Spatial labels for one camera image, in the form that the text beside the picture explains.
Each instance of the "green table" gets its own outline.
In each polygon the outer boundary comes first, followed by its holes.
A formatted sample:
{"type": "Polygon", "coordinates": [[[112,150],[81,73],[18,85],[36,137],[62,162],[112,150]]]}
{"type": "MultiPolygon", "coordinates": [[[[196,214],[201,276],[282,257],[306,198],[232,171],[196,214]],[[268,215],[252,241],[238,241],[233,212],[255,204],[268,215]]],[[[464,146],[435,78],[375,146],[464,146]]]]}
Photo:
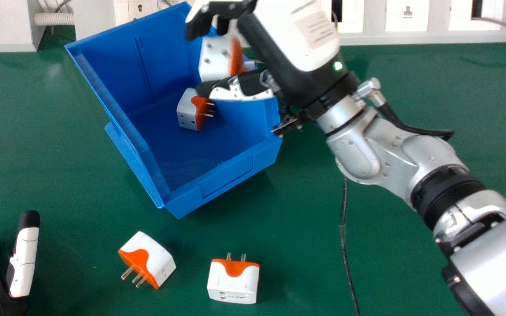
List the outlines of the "green table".
{"type": "MultiPolygon", "coordinates": [[[[105,134],[107,118],[63,45],[0,54],[0,264],[20,212],[42,225],[30,316],[353,315],[341,262],[341,174],[317,128],[285,137],[277,162],[189,216],[157,210],[105,134]],[[160,290],[122,282],[116,251],[137,230],[174,256],[160,290]],[[261,264],[256,305],[208,298],[212,258],[261,264]]],[[[455,128],[452,145],[506,195],[506,44],[346,47],[360,78],[380,78],[408,124],[455,128]]],[[[463,315],[430,231],[382,188],[350,186],[347,238],[363,316],[463,315]]]]}

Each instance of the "plug prong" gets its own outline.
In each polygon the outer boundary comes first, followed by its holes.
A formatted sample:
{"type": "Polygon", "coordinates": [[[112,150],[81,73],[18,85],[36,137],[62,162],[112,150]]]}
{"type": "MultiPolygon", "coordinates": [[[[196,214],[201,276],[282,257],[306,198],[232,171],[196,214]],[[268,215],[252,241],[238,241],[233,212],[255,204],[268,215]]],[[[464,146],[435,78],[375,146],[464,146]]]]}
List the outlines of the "plug prong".
{"type": "Polygon", "coordinates": [[[126,280],[126,278],[128,278],[128,276],[132,273],[132,271],[134,271],[134,267],[133,266],[131,266],[130,268],[128,268],[128,270],[126,270],[126,272],[124,272],[122,274],[122,276],[120,276],[120,278],[122,280],[126,280]]]}
{"type": "Polygon", "coordinates": [[[140,286],[142,286],[142,284],[144,284],[145,281],[146,281],[146,278],[142,278],[140,280],[140,282],[138,282],[138,284],[136,284],[136,288],[140,288],[140,286]]]}
{"type": "Polygon", "coordinates": [[[135,284],[136,282],[138,282],[138,280],[140,280],[140,278],[142,277],[142,274],[139,273],[136,278],[134,278],[134,280],[132,280],[132,283],[135,284]]]}

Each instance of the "white corrugated hose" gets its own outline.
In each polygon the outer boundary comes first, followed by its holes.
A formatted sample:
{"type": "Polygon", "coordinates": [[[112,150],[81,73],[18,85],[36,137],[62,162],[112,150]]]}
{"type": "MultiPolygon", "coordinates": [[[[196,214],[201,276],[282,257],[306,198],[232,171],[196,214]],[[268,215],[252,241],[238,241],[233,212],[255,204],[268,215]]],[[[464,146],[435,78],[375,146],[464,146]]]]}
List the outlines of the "white corrugated hose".
{"type": "Polygon", "coordinates": [[[34,23],[38,26],[75,25],[73,13],[35,13],[34,23]]]}

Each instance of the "blue plastic box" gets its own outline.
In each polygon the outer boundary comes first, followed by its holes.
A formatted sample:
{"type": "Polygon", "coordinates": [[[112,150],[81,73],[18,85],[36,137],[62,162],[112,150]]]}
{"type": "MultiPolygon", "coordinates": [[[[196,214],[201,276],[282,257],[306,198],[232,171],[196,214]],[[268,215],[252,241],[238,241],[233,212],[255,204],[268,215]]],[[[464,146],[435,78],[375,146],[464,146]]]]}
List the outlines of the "blue plastic box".
{"type": "Polygon", "coordinates": [[[177,218],[273,164],[282,142],[271,133],[275,99],[217,102],[202,132],[179,127],[179,98],[200,81],[201,39],[184,39],[189,10],[179,4],[66,46],[111,121],[107,134],[177,218]]]}

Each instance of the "wall outlet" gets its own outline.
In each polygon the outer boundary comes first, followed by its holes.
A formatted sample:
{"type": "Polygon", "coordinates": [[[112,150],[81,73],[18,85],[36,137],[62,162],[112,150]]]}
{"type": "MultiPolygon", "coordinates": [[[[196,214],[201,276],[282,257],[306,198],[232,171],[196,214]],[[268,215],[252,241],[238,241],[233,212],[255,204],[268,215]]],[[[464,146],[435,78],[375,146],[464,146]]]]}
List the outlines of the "wall outlet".
{"type": "Polygon", "coordinates": [[[128,1],[128,19],[133,21],[157,12],[157,0],[128,1]]]}
{"type": "MultiPolygon", "coordinates": [[[[500,30],[498,24],[472,21],[472,0],[452,0],[450,4],[451,31],[496,31],[500,30]]],[[[504,0],[483,0],[481,10],[482,18],[493,18],[501,21],[503,16],[504,0]]]]}
{"type": "Polygon", "coordinates": [[[364,0],[320,0],[319,5],[334,22],[331,12],[335,12],[339,23],[339,33],[357,33],[363,31],[364,0]]]}
{"type": "Polygon", "coordinates": [[[386,32],[425,32],[429,0],[388,0],[386,32]]]}

